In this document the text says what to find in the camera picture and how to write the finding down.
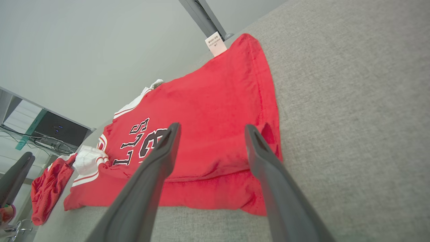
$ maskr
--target red fabric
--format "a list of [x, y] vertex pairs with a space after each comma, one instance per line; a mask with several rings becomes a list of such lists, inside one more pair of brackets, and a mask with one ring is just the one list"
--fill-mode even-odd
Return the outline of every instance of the red fabric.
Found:
[[282, 160], [279, 116], [269, 66], [249, 34], [197, 71], [148, 92], [106, 126], [98, 148], [110, 161], [98, 166], [96, 178], [74, 182], [65, 210], [109, 206], [173, 122], [181, 123], [182, 135], [160, 205], [265, 215], [260, 183], [249, 171], [244, 130], [255, 125]]
[[42, 225], [48, 219], [52, 209], [66, 187], [71, 168], [76, 154], [58, 157], [49, 168], [45, 169], [42, 176], [31, 183], [31, 203], [33, 214], [31, 220], [35, 225]]
[[5, 207], [0, 208], [0, 230], [6, 230], [11, 227], [9, 222], [15, 218], [16, 208], [14, 205], [5, 205]]

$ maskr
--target white label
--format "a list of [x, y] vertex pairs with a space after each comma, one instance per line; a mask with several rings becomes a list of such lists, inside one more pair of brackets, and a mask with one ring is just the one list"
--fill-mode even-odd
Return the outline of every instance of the white label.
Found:
[[213, 35], [211, 35], [209, 38], [207, 38], [205, 42], [208, 45], [209, 50], [212, 52], [214, 57], [218, 56], [219, 54], [227, 50], [227, 47], [222, 41], [218, 31], [215, 32]]

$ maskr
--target basketball jersey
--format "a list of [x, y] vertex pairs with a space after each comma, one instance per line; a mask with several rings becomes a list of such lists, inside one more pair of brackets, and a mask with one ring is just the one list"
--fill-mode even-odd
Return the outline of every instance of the basketball jersey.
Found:
[[269, 66], [249, 34], [195, 72], [146, 88], [117, 112], [97, 144], [105, 154], [94, 160], [98, 170], [78, 176], [65, 209], [109, 206], [174, 122], [182, 125], [181, 139], [160, 205], [265, 215], [244, 130], [255, 125], [282, 160], [279, 116]]

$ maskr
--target gray table surface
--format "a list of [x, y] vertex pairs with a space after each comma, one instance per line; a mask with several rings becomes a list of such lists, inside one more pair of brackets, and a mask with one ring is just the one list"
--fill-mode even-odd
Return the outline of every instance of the gray table surface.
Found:
[[[429, 12], [428, 0], [290, 0], [243, 30], [269, 62], [286, 168], [339, 241], [430, 238]], [[64, 212], [75, 177], [36, 242], [83, 241], [106, 211]], [[152, 235], [269, 240], [265, 217], [181, 207], [159, 208]]]

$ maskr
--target white wall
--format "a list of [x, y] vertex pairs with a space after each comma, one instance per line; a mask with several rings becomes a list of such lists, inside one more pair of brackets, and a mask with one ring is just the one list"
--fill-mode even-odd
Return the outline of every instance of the white wall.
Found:
[[98, 128], [207, 52], [178, 0], [3, 0], [0, 87]]
[[206, 0], [226, 33], [236, 34], [286, 0]]

